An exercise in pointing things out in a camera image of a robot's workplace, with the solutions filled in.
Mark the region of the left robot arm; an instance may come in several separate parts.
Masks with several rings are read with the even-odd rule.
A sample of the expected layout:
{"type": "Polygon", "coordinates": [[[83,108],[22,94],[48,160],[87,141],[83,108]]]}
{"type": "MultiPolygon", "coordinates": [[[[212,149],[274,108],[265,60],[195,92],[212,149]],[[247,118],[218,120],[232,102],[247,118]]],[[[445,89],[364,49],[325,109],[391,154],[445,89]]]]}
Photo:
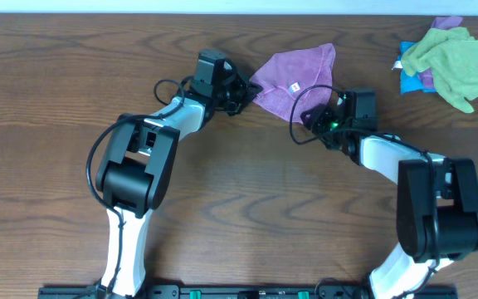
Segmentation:
{"type": "Polygon", "coordinates": [[[184,78],[170,102],[150,115],[120,115],[101,139],[109,142],[90,191],[110,223],[105,273],[98,298],[135,298],[143,287],[145,247],[154,210],[163,202],[179,142],[217,111],[236,115],[262,90],[241,73],[214,79],[184,78]]]}

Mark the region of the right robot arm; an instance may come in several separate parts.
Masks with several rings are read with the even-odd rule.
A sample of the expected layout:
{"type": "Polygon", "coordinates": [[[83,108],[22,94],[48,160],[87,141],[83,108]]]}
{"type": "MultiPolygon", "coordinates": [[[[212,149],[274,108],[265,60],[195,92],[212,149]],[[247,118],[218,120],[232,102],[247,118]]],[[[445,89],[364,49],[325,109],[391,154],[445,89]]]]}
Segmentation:
{"type": "Polygon", "coordinates": [[[478,251],[478,178],[471,159],[452,159],[380,133],[373,110],[320,105],[301,114],[329,150],[397,186],[398,243],[354,298],[414,298],[444,267],[478,251]]]}

